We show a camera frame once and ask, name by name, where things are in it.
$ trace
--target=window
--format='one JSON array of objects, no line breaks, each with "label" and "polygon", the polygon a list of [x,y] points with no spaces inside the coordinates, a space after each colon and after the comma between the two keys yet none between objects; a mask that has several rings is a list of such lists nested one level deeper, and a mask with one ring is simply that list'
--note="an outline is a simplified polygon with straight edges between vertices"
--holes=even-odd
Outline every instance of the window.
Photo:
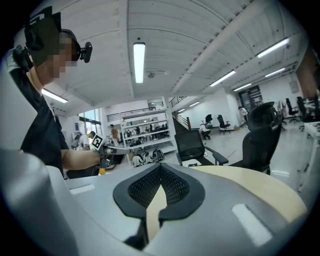
[{"label": "window", "polygon": [[83,134],[91,131],[102,134],[99,108],[79,114],[79,131]]}]

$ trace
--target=black t-shirt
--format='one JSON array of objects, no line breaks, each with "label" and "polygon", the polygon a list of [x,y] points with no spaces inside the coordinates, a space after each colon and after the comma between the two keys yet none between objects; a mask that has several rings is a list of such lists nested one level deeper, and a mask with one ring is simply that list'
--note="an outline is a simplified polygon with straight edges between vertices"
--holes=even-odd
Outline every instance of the black t-shirt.
[{"label": "black t-shirt", "polygon": [[40,96],[20,68],[14,69],[10,74],[24,97],[37,112],[24,137],[21,149],[40,158],[46,166],[57,167],[63,174],[61,150],[69,148],[61,132],[59,118],[54,116],[44,96]]}]

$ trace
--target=shelving unit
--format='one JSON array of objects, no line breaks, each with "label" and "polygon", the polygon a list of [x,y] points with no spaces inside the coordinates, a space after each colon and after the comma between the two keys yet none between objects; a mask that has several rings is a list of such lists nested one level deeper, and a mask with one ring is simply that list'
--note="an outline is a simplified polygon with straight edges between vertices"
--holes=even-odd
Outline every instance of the shelving unit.
[{"label": "shelving unit", "polygon": [[[175,139],[174,137],[171,136],[170,134],[170,127],[169,127],[169,122],[167,118],[167,111],[171,111],[168,108],[164,109],[158,109],[158,110],[153,110],[153,111],[146,111],[146,112],[141,112],[141,113],[135,113],[135,114],[128,114],[122,116],[123,122],[121,122],[121,131],[123,134],[123,143],[125,148],[132,149],[134,152],[136,152],[138,149],[145,149],[148,147],[147,151],[152,152],[155,148],[158,148],[162,150],[162,152],[168,153],[177,150],[176,147],[174,146],[173,140]],[[144,122],[145,119],[155,119],[159,118],[159,120],[154,120],[154,121],[148,121]],[[128,125],[130,122],[139,122],[137,124],[132,124]],[[131,137],[124,137],[125,133],[127,132],[128,129],[134,129],[136,127],[142,127],[142,126],[147,126],[149,127],[151,124],[156,124],[156,123],[165,123],[167,124],[167,128],[164,130],[156,130],[153,132],[144,132],[142,128],[140,130],[142,131],[141,134],[134,135]],[[159,138],[159,139],[152,139],[153,135],[161,134],[161,133],[166,133],[168,137],[165,138]],[[138,145],[133,145],[130,146],[129,141],[131,143],[133,141],[137,141],[139,138],[146,138],[146,141],[142,141],[141,144]],[[131,161],[129,160],[129,156],[127,155],[127,160],[129,164],[132,164]]]}]

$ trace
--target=ceiling light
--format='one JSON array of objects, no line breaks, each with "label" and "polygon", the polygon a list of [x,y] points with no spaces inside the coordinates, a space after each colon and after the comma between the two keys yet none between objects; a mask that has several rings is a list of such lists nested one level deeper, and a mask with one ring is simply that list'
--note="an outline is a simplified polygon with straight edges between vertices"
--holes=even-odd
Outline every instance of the ceiling light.
[{"label": "ceiling light", "polygon": [[261,58],[261,57],[273,52],[275,49],[278,49],[279,47],[284,46],[287,43],[289,43],[289,38],[286,38],[286,39],[276,43],[275,45],[269,47],[268,49],[264,50],[263,52],[259,53],[258,58]]},{"label": "ceiling light", "polygon": [[146,44],[144,42],[133,44],[134,76],[137,84],[144,82],[145,51]]},{"label": "ceiling light", "polygon": [[46,90],[46,89],[42,89],[41,90],[43,95],[46,95],[52,99],[55,99],[56,101],[62,102],[62,103],[67,103],[68,101],[65,98],[61,98],[60,96]]},{"label": "ceiling light", "polygon": [[241,90],[241,89],[243,89],[243,88],[245,88],[245,87],[248,87],[248,86],[250,86],[250,85],[252,85],[252,83],[248,83],[248,84],[246,84],[246,85],[244,85],[244,86],[242,86],[242,87],[240,87],[240,88],[238,88],[238,89],[235,89],[235,90],[233,90],[233,91],[234,91],[234,92],[239,91],[239,90]]},{"label": "ceiling light", "polygon": [[277,71],[274,71],[274,72],[272,72],[272,73],[270,73],[270,74],[267,74],[265,77],[267,78],[267,77],[270,77],[270,76],[272,76],[272,75],[274,75],[274,74],[277,74],[277,73],[279,73],[279,72],[282,72],[282,71],[284,71],[286,68],[285,67],[283,67],[283,68],[281,68],[281,69],[279,69],[279,70],[277,70]]},{"label": "ceiling light", "polygon": [[198,102],[196,102],[196,103],[193,103],[192,105],[190,105],[190,107],[192,107],[192,106],[194,106],[194,105],[196,105],[196,104],[198,104],[198,103],[200,103],[200,101],[198,101]]},{"label": "ceiling light", "polygon": [[219,80],[215,81],[213,84],[211,84],[210,86],[213,87],[217,84],[219,84],[220,82],[222,82],[223,80],[227,79],[228,77],[232,76],[233,74],[235,74],[236,71],[232,70],[230,73],[226,74],[225,76],[221,77]]}]

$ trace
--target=ceiling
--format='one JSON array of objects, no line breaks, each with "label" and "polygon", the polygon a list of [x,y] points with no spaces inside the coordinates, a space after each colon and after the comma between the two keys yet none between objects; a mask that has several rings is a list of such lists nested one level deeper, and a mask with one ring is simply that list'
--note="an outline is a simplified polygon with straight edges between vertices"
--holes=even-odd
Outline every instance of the ceiling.
[{"label": "ceiling", "polygon": [[[68,100],[49,100],[67,116],[234,89],[277,68],[294,71],[308,45],[302,26],[275,0],[48,0],[35,12],[49,5],[61,12],[62,28],[72,30],[82,47],[88,41],[93,46],[89,63],[79,61],[46,87]],[[286,37],[287,47],[256,57]],[[142,84],[135,83],[135,42],[146,44]],[[232,70],[236,74],[209,86]]]}]

